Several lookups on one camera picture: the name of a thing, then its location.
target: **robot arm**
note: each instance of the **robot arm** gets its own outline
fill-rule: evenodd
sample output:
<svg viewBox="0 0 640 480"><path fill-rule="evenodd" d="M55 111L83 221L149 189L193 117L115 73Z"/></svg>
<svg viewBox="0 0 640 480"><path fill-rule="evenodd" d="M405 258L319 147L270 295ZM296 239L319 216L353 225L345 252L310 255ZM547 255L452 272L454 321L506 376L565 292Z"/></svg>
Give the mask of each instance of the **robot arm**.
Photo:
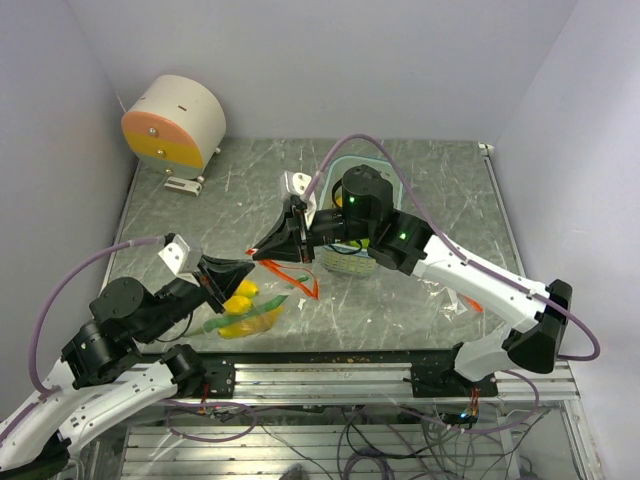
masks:
<svg viewBox="0 0 640 480"><path fill-rule="evenodd" d="M133 278L110 282L90 304L94 319L43 382L51 393L34 392L0 425L0 479L51 478L108 428L209 382L188 345L174 346L144 372L131 370L141 359L135 341L153 342L204 303L224 312L254 264L207 257L196 242L169 238L160 256L177 278L155 294Z"/></svg>
<svg viewBox="0 0 640 480"><path fill-rule="evenodd" d="M308 263L315 258L314 247L369 239L367 253L383 267L440 282L480 302L510 327L456 345L448 373L463 382L475 382L514 366L537 373L553 371L567 320L533 294L569 308L572 289L568 284L555 280L547 286L519 277L452 242L467 259L524 285L529 293L461 262L425 221L394 209L391 184L371 167L361 165L345 172L341 208L317 210L311 195L312 215L300 199L310 179L301 173L285 173L282 214L256 245L254 260Z"/></svg>

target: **plastic basket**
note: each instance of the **plastic basket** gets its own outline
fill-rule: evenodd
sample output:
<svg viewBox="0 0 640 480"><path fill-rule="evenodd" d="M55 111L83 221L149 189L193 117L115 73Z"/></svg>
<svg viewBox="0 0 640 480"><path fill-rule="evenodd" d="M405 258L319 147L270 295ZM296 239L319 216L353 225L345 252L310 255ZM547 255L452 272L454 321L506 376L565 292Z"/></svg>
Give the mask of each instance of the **plastic basket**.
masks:
<svg viewBox="0 0 640 480"><path fill-rule="evenodd" d="M394 207L401 208L403 188L400 179L389 165L384 160L378 160L375 158L361 157L358 155L345 155L338 158L333 162L329 168L329 175L327 181L322 189L320 195L320 209L334 208L331 200L331 188L333 185L342 178L347 170L359 165L367 165L371 168L378 170L382 177L391 182L393 186L393 198ZM357 250L357 247L350 245L344 245L337 243L333 245L333 248L339 252L352 252ZM355 255L341 255L333 251L330 247L324 246L322 252L322 265L327 270L333 270L335 272L348 273L351 275L359 275L362 277L369 276L373 273L376 267L376 261L367 255L366 249Z"/></svg>

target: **table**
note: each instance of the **table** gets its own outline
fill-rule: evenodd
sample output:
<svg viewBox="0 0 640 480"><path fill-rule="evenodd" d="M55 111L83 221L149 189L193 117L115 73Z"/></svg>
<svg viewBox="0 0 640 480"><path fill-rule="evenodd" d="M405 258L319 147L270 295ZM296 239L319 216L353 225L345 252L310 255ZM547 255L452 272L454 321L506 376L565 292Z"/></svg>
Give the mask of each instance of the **table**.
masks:
<svg viewBox="0 0 640 480"><path fill-rule="evenodd" d="M142 165L120 238L172 231L198 239L210 256L243 258L245 250L267 233L280 214L280 174L285 169L312 174L333 143L225 139L222 153L207 167L207 181L199 198L165 190L164 177ZM454 241L496 265L517 270L490 164L477 143L385 140L384 145ZM341 153L379 157L375 148L363 141L349 144ZM417 213L406 194L402 209ZM188 342L200 352L446 348L478 339L501 323L489 312L470 309L459 314L451 292L441 285L383 268L366 279L329 272L319 262L313 265L313 272L320 282L320 300L290 300L269 332L234 340L221 339L214 332ZM150 291L172 278L150 248L118 253L109 275L133 276ZM250 278L265 291L282 287L260 266ZM201 307L192 328L211 316L208 307ZM182 328L174 327L165 338L172 338ZM154 343L143 345L142 351L159 353L169 347Z"/></svg>

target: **tabletop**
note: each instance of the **tabletop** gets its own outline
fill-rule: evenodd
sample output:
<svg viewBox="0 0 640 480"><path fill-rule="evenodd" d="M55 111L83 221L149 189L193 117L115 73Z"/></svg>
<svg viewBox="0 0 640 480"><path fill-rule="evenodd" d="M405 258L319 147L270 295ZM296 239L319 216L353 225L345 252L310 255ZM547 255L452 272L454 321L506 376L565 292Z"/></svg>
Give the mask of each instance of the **tabletop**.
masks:
<svg viewBox="0 0 640 480"><path fill-rule="evenodd" d="M144 165L125 211L122 240L176 232L199 240L217 258L248 259L245 251L274 225L282 208L278 186L284 170L313 174L335 140L225 139L222 152L205 171L197 198L163 188L165 177ZM433 218L457 243L496 265L516 271L506 219L480 147L474 142L385 140L412 189ZM354 141L340 154L380 158L377 150ZM316 190L320 193L322 185ZM408 196L402 210L417 214ZM197 351L354 351L447 348L492 332L501 321L491 312L465 308L455 292L378 267L368 278L312 266L319 300L293 295L273 328L244 338L224 339L216 331L182 339ZM157 252L139 247L119 252L110 278L133 276L150 291L172 279ZM282 293L272 273L256 266L251 280L260 298ZM190 331L212 318L207 307L194 315ZM179 324L164 338L172 338ZM159 353L171 344L143 345Z"/></svg>

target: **white wall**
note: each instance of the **white wall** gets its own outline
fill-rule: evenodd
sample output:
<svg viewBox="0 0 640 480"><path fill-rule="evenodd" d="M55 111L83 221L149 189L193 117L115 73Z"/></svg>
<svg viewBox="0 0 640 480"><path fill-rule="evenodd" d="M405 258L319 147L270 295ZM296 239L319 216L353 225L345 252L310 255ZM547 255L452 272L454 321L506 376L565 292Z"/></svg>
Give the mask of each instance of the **white wall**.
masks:
<svg viewBox="0 0 640 480"><path fill-rule="evenodd" d="M528 274L574 286L602 357L574 364L612 479L637 478L640 2L581 0L497 144ZM588 353L572 328L564 352Z"/></svg>
<svg viewBox="0 0 640 480"><path fill-rule="evenodd" d="M107 77L65 2L0 2L0 418L30 393L27 348L57 280L113 241L134 165ZM90 318L104 265L45 327L40 371Z"/></svg>
<svg viewBox="0 0 640 480"><path fill-rule="evenodd" d="M245 137L493 143L576 0L69 0L130 106L193 77Z"/></svg>

